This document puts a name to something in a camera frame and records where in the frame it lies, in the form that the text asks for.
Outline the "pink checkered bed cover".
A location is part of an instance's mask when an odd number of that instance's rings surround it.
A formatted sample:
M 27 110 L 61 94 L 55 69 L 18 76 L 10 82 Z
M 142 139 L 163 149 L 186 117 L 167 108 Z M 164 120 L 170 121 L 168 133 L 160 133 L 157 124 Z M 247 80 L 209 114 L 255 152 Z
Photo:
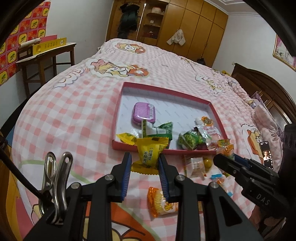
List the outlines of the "pink checkered bed cover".
M 156 109 L 155 126 L 173 124 L 170 149 L 179 134 L 206 117 L 226 135 L 234 152 L 262 162 L 259 149 L 272 148 L 274 170 L 282 149 L 270 113 L 236 79 L 160 48 L 113 39 L 92 57 L 58 74 L 34 94 L 16 122 L 12 158 L 37 188 L 46 153 L 73 156 L 69 182 L 89 184 L 108 174 L 124 153 L 112 148 L 121 133 L 136 135 L 137 102 Z

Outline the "yellow jelly cup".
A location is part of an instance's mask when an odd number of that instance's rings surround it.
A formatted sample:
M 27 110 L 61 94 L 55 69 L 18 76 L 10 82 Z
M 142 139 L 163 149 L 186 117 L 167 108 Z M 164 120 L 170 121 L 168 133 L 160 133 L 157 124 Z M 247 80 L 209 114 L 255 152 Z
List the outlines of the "yellow jelly cup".
M 208 173 L 213 166 L 213 159 L 211 157 L 203 157 L 205 172 Z

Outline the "clear cracker packet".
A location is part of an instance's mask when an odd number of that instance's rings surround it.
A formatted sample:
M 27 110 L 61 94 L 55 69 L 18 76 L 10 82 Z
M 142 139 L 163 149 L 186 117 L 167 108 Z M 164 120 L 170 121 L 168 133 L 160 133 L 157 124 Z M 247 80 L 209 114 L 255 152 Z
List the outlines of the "clear cracker packet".
M 205 180 L 205 165 L 202 157 L 185 156 L 185 175 L 188 178 L 201 178 Z

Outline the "dark wooden headboard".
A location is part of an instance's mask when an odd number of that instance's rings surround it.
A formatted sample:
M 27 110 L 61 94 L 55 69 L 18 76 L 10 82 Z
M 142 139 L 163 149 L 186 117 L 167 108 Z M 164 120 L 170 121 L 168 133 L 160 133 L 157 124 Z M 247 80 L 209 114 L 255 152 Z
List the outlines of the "dark wooden headboard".
M 295 102 L 275 79 L 238 63 L 234 64 L 231 76 L 249 96 L 261 98 L 282 130 L 286 125 L 295 123 Z

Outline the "orange snack packet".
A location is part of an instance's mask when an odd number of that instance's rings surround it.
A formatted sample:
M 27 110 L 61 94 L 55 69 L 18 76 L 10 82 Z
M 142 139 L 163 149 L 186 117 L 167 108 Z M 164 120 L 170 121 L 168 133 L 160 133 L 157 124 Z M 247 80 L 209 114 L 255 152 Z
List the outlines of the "orange snack packet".
M 149 187 L 148 189 L 147 205 L 153 218 L 156 218 L 160 215 L 177 213 L 179 208 L 178 203 L 168 203 L 163 195 L 162 190 L 155 187 Z

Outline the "wooden wardrobe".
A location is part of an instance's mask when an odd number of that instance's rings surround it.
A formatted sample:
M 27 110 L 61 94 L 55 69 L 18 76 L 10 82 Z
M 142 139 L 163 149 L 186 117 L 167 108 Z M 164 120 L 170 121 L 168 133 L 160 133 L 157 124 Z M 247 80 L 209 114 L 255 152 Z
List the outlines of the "wooden wardrobe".
M 114 1 L 107 40 L 118 38 L 117 29 L 125 4 L 139 5 L 137 30 L 127 39 L 156 46 L 212 67 L 217 56 L 228 15 L 208 1 Z M 167 44 L 182 29 L 185 44 Z

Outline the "blue edged clear snack packet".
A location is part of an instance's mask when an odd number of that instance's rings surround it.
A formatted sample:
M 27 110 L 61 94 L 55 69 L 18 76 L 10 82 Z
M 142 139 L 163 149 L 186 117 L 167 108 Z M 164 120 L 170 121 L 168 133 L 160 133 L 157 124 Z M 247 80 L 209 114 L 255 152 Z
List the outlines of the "blue edged clear snack packet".
M 213 174 L 210 178 L 213 182 L 216 182 L 222 189 L 227 193 L 229 197 L 232 197 L 233 194 L 225 186 L 225 176 L 223 174 Z

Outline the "framed wall picture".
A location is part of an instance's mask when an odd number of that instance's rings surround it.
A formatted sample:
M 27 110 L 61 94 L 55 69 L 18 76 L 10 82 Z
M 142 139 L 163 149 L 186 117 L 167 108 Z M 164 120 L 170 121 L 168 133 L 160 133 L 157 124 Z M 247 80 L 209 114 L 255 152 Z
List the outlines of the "framed wall picture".
M 273 57 L 292 68 L 295 71 L 295 57 L 291 56 L 285 47 L 284 43 L 278 35 L 275 38 L 275 44 L 273 49 Z

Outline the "orange jelly cup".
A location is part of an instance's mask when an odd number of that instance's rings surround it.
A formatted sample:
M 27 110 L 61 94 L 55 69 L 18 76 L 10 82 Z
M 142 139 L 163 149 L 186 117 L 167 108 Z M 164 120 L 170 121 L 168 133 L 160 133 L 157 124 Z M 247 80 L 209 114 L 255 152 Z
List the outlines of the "orange jelly cup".
M 207 116 L 201 117 L 201 121 L 204 126 L 213 126 L 214 125 L 214 121 Z

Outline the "black smartphone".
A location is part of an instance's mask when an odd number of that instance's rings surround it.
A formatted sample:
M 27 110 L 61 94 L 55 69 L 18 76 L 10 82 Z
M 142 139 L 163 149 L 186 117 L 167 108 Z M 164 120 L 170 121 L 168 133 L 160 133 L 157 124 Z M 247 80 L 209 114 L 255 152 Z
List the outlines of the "black smartphone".
M 273 170 L 273 159 L 268 141 L 260 142 L 259 144 L 263 156 L 263 165 Z

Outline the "yellow candy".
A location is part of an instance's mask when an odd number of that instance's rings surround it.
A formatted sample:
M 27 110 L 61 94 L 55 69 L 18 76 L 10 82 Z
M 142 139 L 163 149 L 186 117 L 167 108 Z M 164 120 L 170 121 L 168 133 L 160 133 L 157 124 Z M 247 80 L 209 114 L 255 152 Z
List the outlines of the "yellow candy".
M 122 143 L 125 143 L 130 146 L 134 146 L 137 144 L 137 137 L 132 135 L 131 133 L 120 133 L 116 135 Z
M 133 162 L 131 171 L 144 175 L 158 175 L 159 155 L 168 146 L 167 137 L 147 137 L 137 139 L 139 160 Z

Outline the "metal spring clip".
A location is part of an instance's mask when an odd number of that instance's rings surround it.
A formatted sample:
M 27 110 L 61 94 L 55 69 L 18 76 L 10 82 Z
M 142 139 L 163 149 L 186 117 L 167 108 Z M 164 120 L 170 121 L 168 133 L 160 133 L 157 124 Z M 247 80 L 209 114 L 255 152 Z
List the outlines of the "metal spring clip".
M 70 152 L 64 152 L 60 161 L 56 160 L 53 152 L 48 152 L 45 157 L 42 198 L 39 199 L 38 205 L 41 215 L 53 210 L 49 216 L 49 222 L 52 224 L 63 223 L 67 211 L 66 186 L 72 163 L 73 156 Z

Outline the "yellow candy in box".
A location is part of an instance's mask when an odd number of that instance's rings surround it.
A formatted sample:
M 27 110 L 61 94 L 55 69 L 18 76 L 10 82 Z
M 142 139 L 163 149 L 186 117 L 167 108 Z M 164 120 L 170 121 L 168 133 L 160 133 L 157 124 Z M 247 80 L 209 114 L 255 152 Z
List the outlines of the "yellow candy in box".
M 120 133 L 116 135 L 122 143 L 125 143 L 130 146 L 134 146 L 137 144 L 137 137 L 132 135 L 131 133 Z

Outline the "yellow flat box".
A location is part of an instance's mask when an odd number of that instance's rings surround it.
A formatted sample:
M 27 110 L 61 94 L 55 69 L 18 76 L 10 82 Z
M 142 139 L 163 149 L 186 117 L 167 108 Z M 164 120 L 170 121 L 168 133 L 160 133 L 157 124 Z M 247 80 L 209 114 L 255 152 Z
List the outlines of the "yellow flat box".
M 33 55 L 37 55 L 51 49 L 65 46 L 67 43 L 67 38 L 59 38 L 55 40 L 50 40 L 46 42 L 41 42 L 39 44 L 33 45 Z

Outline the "colourful striped candy packet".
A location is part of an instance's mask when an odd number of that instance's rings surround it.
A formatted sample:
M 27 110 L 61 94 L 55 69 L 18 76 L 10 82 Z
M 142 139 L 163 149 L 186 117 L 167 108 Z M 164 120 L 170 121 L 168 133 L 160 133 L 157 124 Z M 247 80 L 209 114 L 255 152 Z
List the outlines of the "colourful striped candy packet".
M 234 145 L 230 143 L 230 139 L 222 139 L 218 141 L 217 154 L 222 154 L 234 160 Z

